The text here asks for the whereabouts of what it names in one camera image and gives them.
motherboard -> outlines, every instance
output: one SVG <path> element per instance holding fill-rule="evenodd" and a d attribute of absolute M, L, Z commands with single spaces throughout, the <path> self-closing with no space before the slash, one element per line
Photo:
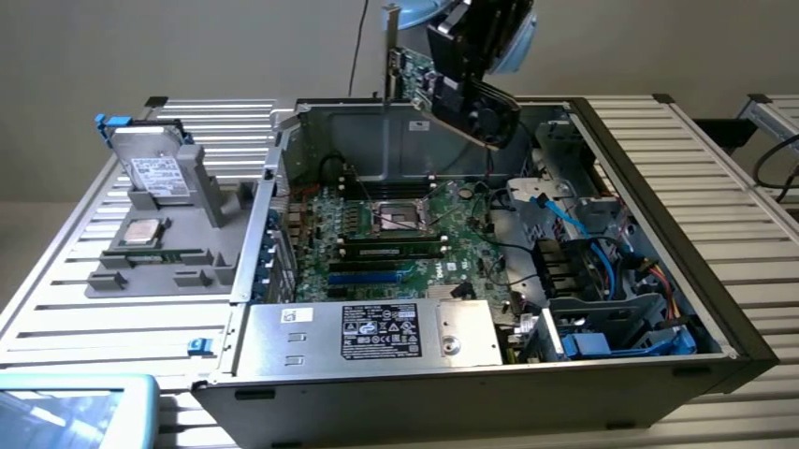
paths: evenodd
<path fill-rule="evenodd" d="M 492 313 L 504 314 L 509 289 L 500 251 L 466 225 L 485 215 L 486 195 L 465 181 L 429 187 L 421 198 L 346 199 L 333 188 L 310 192 L 289 206 L 296 301 L 480 298 Z"/>

